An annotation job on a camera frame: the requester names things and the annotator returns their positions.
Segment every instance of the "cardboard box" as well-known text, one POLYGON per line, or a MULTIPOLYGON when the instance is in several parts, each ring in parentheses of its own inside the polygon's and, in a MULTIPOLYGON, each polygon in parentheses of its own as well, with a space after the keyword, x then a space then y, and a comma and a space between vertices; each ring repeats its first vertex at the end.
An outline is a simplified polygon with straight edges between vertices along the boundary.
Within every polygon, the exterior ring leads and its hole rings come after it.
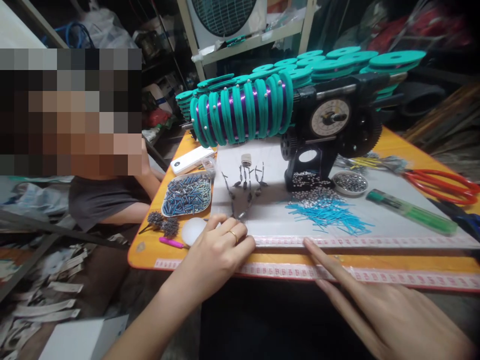
POLYGON ((39 360, 101 360, 124 333, 128 318, 124 315, 58 324, 39 360))

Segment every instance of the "orange table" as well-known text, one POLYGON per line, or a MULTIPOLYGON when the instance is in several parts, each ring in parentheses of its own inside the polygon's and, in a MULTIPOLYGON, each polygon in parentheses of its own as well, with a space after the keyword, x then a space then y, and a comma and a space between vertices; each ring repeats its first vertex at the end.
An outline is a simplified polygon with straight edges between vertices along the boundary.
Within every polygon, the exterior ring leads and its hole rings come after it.
MULTIPOLYGON (((195 142, 189 133, 183 137, 180 146, 175 154, 175 158, 198 147, 199 144, 195 142)), ((374 149, 382 157, 397 155, 412 164, 414 169, 436 169, 446 172, 452 172, 449 168, 435 161, 433 158, 406 142, 401 137, 395 135, 393 132, 384 128, 380 141, 374 149)), ((168 183, 174 178, 171 168, 168 168, 165 179, 163 180, 158 193, 153 200, 150 210, 160 211, 162 202, 167 191, 168 183)), ((480 202, 470 207, 465 208, 467 212, 480 214, 480 202)), ((210 207, 202 213, 195 214, 195 217, 208 218, 210 216, 210 207)), ((191 216, 182 216, 180 218, 180 227, 190 219, 191 216)), ((144 219, 140 229, 147 226, 147 220, 144 219)), ((135 237, 129 251, 128 262, 134 268, 139 269, 159 269, 159 270, 173 270, 180 261, 187 255, 188 250, 178 249, 159 242, 161 234, 153 231, 147 231, 135 237)), ((242 269, 242 273, 250 276, 268 276, 280 278, 297 278, 307 279, 308 272, 311 272, 312 261, 306 254, 295 253, 265 253, 266 250, 252 254, 247 261, 246 266, 242 269)), ((468 257, 462 253, 456 253, 455 256, 402 256, 402 255, 370 255, 366 254, 368 249, 362 250, 362 254, 338 254, 336 257, 342 264, 353 269, 377 269, 384 272, 379 272, 383 279, 384 274, 409 274, 409 272, 416 273, 427 272, 426 274, 438 275, 439 273, 447 272, 449 274, 468 274, 472 276, 473 282, 480 282, 480 265, 472 257, 468 257)), ((370 275, 362 274, 357 277, 361 280, 368 280, 370 275)), ((373 273, 373 280, 378 276, 373 273)), ((422 280, 420 284, 416 280, 414 286, 422 287, 422 280)), ((462 290, 479 291, 476 285, 472 288, 462 288, 462 290)), ((458 286, 453 286, 453 289, 460 289, 458 286)))

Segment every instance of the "metal tray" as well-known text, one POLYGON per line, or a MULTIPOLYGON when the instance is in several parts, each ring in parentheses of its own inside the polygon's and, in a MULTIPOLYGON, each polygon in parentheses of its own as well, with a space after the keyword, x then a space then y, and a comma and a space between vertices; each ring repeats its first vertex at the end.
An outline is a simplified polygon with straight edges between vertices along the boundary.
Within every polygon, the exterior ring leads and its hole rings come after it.
MULTIPOLYGON (((187 173, 187 174, 183 174, 183 175, 179 175, 175 178, 173 178, 168 184, 170 185, 171 182, 175 182, 175 181, 180 181, 180 180, 183 180, 183 179, 186 179, 186 178, 189 178, 189 177, 193 177, 193 176, 198 176, 198 175, 208 175, 207 171, 197 171, 197 172, 192 172, 192 173, 187 173)), ((202 209, 199 209, 198 211, 191 211, 191 212, 185 212, 185 213, 180 213, 180 214, 175 214, 175 215, 167 215, 165 214, 164 212, 164 206, 167 202, 167 197, 170 195, 171 191, 170 189, 167 188, 167 191, 165 193, 165 197, 163 198, 163 203, 162 203, 162 206, 161 206, 161 214, 166 217, 166 218, 173 218, 173 217, 178 217, 178 216, 182 216, 182 215, 193 215, 193 214, 199 214, 201 213, 202 211, 204 211, 206 208, 208 208, 210 206, 210 203, 212 202, 212 178, 210 178, 209 180, 210 182, 210 186, 209 186, 209 200, 208 200, 208 203, 206 204, 206 206, 202 209)))

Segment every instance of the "ruler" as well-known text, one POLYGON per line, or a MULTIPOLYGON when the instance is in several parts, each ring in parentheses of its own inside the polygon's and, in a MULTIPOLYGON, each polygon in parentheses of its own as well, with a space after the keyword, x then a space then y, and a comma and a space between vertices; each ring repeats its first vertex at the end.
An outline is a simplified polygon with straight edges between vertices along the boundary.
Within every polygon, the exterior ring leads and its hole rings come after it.
MULTIPOLYGON (((159 258, 154 268, 173 271, 181 262, 181 259, 159 258)), ((399 284, 409 288, 480 293, 480 274, 475 273, 384 270, 350 266, 344 268, 355 279, 364 283, 399 284)), ((255 278, 335 281, 335 278, 320 265, 253 262, 245 264, 237 274, 255 278)))
MULTIPOLYGON (((257 248, 302 248, 305 236, 253 236, 257 248)), ((322 248, 376 249, 480 249, 480 243, 467 236, 438 237, 354 237, 324 238, 309 236, 322 248)))

